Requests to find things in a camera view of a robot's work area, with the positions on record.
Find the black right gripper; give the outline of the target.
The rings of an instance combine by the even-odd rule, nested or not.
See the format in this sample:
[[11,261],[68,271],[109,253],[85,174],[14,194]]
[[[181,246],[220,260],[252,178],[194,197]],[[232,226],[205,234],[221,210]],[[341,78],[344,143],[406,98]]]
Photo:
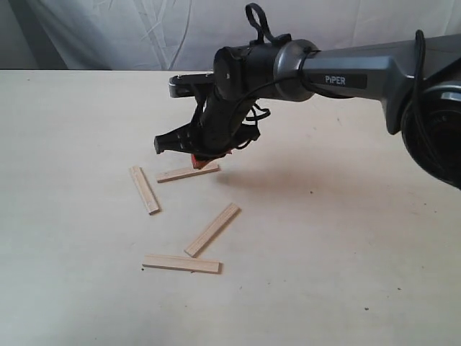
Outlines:
[[165,151],[192,154],[192,167],[203,169],[206,161],[201,159],[231,155],[233,149],[259,138],[258,127],[244,123],[256,103],[254,98],[225,100],[213,89],[208,93],[197,92],[195,99],[197,106],[189,123],[154,138],[157,154]]

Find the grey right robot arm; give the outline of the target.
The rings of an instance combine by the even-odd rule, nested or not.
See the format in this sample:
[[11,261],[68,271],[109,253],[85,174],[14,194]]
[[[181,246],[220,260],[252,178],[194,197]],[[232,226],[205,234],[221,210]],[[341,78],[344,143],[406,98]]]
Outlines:
[[308,40],[224,47],[211,73],[172,77],[170,95],[194,97],[197,107],[189,123],[156,136],[154,148],[190,154],[197,168],[258,139],[257,124],[269,116],[259,99],[320,95],[377,100],[411,158],[460,186],[459,35],[418,31],[413,40],[325,51]]

